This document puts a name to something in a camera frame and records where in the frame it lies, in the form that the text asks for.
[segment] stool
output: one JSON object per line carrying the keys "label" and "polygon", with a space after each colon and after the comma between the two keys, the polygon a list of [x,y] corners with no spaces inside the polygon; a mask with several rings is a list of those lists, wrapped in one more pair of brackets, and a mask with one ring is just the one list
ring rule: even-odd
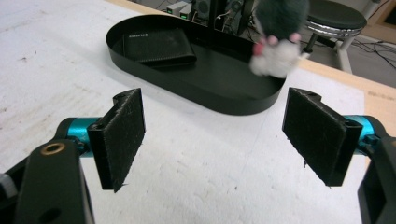
{"label": "stool", "polygon": [[341,70],[352,73],[347,57],[347,48],[354,37],[361,33],[379,2],[380,0],[369,1],[363,12],[360,13],[358,10],[340,3],[326,0],[310,0],[310,9],[305,25],[313,34],[303,51],[311,53],[315,42],[321,36],[343,40],[342,44],[340,42],[327,41],[327,45],[332,43],[331,47],[337,47]]}

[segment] gray and white plush toy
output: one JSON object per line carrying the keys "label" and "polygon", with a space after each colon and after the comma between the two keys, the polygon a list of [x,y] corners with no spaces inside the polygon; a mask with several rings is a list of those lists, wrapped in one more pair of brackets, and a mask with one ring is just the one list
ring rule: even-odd
{"label": "gray and white plush toy", "polygon": [[255,75],[286,78],[297,65],[308,9],[309,0],[259,0],[254,19],[262,37],[249,65]]}

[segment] scuffed white surface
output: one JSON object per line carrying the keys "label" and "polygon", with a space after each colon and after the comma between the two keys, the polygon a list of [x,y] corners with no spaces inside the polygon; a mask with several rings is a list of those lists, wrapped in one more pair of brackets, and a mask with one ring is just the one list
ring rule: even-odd
{"label": "scuffed white surface", "polygon": [[114,194],[82,159],[97,223],[360,223],[355,156],[344,186],[327,188],[281,131],[287,87],[362,114],[360,91],[302,69],[253,116],[213,112],[130,76],[111,62],[106,33],[138,15],[106,1],[0,2],[0,172],[69,117],[100,117],[121,91],[142,88],[147,133]]}

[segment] black wallet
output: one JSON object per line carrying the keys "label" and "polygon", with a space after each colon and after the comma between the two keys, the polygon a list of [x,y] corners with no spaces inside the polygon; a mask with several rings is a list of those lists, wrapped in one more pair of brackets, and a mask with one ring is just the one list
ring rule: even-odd
{"label": "black wallet", "polygon": [[150,67],[194,63],[197,59],[182,29],[138,31],[123,36],[124,56]]}

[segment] gray floor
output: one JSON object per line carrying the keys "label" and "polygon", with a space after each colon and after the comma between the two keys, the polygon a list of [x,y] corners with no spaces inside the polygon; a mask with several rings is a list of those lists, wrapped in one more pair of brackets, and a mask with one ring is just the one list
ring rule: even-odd
{"label": "gray floor", "polygon": [[[166,9],[166,6],[170,3],[175,3],[177,0],[131,0],[147,7],[157,8],[159,10]],[[303,42],[308,42],[311,32],[308,30],[302,30]],[[246,33],[241,35],[244,38],[248,38]],[[358,36],[356,40],[362,43],[374,43],[374,40],[368,40],[362,36]],[[364,77],[375,82],[379,82],[393,88],[396,88],[396,69],[388,64],[383,58],[375,53],[366,52],[364,49],[356,46],[357,41],[354,45],[351,45],[348,49],[348,56],[350,65],[352,67],[352,73],[355,76]],[[396,47],[390,52],[389,49],[381,49],[377,47],[377,50],[381,50],[380,53],[389,58],[389,61],[396,66]],[[334,49],[328,47],[322,47],[321,44],[317,44],[313,48],[313,53],[310,55],[309,60],[317,63],[326,64],[330,67],[339,68],[337,55]]]}

